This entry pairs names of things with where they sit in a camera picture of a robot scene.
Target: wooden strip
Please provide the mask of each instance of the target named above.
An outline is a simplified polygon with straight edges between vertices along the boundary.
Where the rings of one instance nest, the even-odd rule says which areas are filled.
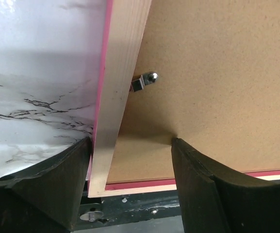
[[[95,135],[89,197],[104,196],[151,0],[115,0]]]

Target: brown backing board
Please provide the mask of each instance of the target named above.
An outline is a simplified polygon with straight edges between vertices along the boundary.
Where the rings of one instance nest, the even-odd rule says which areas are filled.
[[[170,138],[239,171],[280,169],[280,1],[153,0],[108,183],[173,178]]]

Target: metal bracket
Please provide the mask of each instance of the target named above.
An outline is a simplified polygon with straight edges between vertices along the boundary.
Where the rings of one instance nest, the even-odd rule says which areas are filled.
[[[144,86],[155,83],[158,80],[158,74],[156,72],[148,72],[142,74],[139,79],[131,82],[130,91],[136,92],[144,89]]]

